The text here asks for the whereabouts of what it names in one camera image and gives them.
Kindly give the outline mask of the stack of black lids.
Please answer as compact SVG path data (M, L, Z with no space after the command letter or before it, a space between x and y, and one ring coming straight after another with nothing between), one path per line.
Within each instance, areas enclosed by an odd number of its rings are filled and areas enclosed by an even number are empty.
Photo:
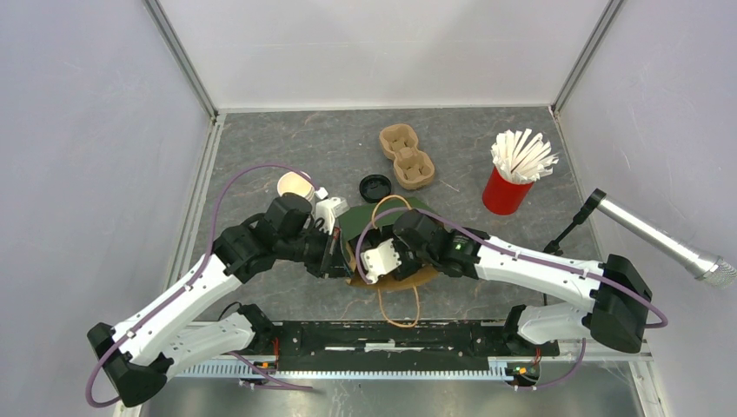
M367 203L377 203L392 194L392 182L380 174L371 174L363 177L359 182L359 194Z

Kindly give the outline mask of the stack of cardboard cup carriers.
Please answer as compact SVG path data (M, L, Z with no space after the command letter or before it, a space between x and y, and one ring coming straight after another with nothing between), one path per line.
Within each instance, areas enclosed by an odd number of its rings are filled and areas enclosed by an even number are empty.
M419 136L406 123L384 128L379 134L382 153L392 161L396 180L407 190L429 185L435 179L435 165L419 149Z

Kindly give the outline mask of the stack of white paper cups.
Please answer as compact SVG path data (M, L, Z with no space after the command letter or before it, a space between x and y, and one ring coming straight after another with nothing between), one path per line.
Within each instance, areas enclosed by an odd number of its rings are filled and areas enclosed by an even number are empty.
M299 195L309 202L315 201L315 187L304 176L289 171L282 175L277 182L278 195L292 193Z

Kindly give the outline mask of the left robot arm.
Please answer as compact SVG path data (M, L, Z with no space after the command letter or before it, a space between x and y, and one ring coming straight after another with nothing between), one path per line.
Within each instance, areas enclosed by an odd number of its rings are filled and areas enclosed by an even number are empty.
M248 349L266 352L273 331L249 312L188 331L205 309L278 260L301 263L317 278L343 278L340 215L342 197L311 204L286 193L267 210L226 228L192 269L147 307L116 325L99 322L87 333L98 363L126 407L142 405L184 369L219 354Z

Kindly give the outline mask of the green paper bag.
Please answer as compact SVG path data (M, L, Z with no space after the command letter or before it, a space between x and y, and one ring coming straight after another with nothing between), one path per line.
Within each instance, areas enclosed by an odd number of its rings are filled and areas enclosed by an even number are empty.
M396 328L415 328L418 326L421 318L419 287L432 281L438 275L438 271L434 267L423 264L414 258L402 245L402 242L398 241L393 235L392 225L406 208L433 210L416 197L390 195L378 203L351 208L338 217L338 226L342 232L342 249L351 272L351 276L346 279L346 282L351 287L375 292L383 319ZM397 253L397 268L384 274L380 273L376 276L376 283L365 282L357 271L360 261L355 256L355 248L364 229L368 232L361 244L361 251L372 250L385 241L392 241L394 251ZM382 295L386 292L405 290L414 293L415 318L411 322L394 321L386 314Z

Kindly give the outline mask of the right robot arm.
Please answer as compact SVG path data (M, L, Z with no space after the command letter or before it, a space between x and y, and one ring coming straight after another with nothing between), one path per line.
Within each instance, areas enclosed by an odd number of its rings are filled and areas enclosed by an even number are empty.
M512 354L588 337L627 354L641 350L652 292L626 257L583 261L544 254L485 232L447 229L438 216L420 209L400 215L393 233L422 262L450 277L506 282L559 299L512 309L501 332Z

